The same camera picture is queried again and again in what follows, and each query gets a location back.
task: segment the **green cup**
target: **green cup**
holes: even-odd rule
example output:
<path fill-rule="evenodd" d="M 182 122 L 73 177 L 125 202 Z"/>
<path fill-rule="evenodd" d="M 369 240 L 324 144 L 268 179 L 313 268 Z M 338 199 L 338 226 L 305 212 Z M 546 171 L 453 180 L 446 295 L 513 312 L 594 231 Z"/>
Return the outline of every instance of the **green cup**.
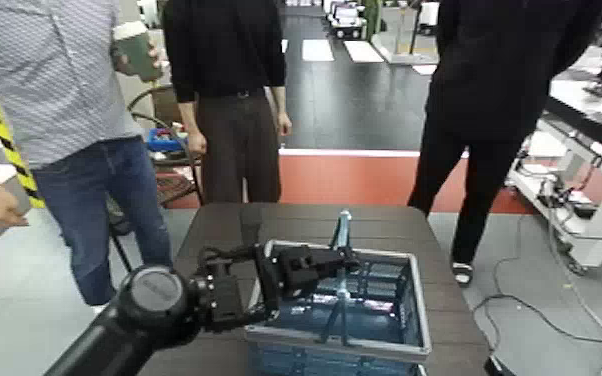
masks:
<path fill-rule="evenodd" d="M 154 67 L 154 58 L 149 56 L 149 33 L 144 23 L 126 22 L 112 32 L 117 50 L 128 56 L 128 64 L 143 82 L 161 78 L 161 68 Z"/>

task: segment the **plastic crate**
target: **plastic crate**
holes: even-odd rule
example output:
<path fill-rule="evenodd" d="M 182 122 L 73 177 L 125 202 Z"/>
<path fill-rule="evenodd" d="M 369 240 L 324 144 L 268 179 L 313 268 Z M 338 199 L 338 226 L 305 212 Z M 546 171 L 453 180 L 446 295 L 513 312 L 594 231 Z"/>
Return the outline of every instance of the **plastic crate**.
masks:
<path fill-rule="evenodd" d="M 273 246 L 299 245 L 303 243 L 273 241 L 266 252 L 270 254 Z M 328 325 L 339 301 L 338 281 L 324 280 L 310 297 L 282 302 L 277 319 L 245 328 L 259 374 L 424 374 L 418 365 L 429 356 L 431 339 L 415 257 L 375 250 L 355 252 L 362 266 L 346 276 L 350 298 L 345 329 L 341 314 L 334 325 Z M 250 306 L 259 301 L 257 282 Z"/>

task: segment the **shoe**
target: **shoe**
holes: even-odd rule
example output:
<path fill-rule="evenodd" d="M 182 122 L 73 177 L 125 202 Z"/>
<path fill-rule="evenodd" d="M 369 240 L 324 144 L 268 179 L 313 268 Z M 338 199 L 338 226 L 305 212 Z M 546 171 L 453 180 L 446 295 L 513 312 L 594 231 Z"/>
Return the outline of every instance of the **shoe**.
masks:
<path fill-rule="evenodd" d="M 462 288 L 469 286 L 474 279 L 474 268 L 469 264 L 453 262 L 451 264 L 451 269 L 455 276 L 455 281 Z"/>
<path fill-rule="evenodd" d="M 95 313 L 96 316 L 98 316 L 105 310 L 106 307 L 107 307 L 107 304 L 103 304 L 103 305 L 99 305 L 99 306 L 91 306 L 91 309 L 93 309 L 93 313 Z"/>

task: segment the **person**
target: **person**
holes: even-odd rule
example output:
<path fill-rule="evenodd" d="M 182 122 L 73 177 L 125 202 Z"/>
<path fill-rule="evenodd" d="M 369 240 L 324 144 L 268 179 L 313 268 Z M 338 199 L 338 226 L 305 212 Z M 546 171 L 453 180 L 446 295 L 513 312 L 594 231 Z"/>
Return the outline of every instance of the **person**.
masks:
<path fill-rule="evenodd" d="M 108 193 L 132 223 L 143 261 L 171 264 L 153 166 L 115 75 L 115 67 L 131 72 L 113 48 L 117 15 L 113 0 L 0 2 L 0 105 L 95 311 L 115 293 Z M 0 223 L 28 225 L 1 185 Z"/>
<path fill-rule="evenodd" d="M 451 260 L 460 285 L 471 282 L 488 212 L 535 129 L 551 80 L 582 55 L 601 21 L 602 0 L 441 1 L 440 61 L 408 205 L 429 215 L 468 148 Z"/>
<path fill-rule="evenodd" d="M 188 147 L 202 155 L 205 203 L 280 199 L 278 136 L 290 134 L 286 64 L 274 0 L 170 0 L 164 11 L 171 64 Z"/>

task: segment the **black sweater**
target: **black sweater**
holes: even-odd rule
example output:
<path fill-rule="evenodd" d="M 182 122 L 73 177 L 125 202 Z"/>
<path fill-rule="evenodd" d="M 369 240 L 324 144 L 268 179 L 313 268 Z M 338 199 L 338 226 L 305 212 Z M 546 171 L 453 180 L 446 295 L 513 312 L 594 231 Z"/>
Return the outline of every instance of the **black sweater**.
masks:
<path fill-rule="evenodd" d="M 465 137 L 524 137 L 601 20 L 602 0 L 442 0 L 428 116 Z"/>
<path fill-rule="evenodd" d="M 171 0 L 163 26 L 180 103 L 285 85 L 274 0 Z"/>

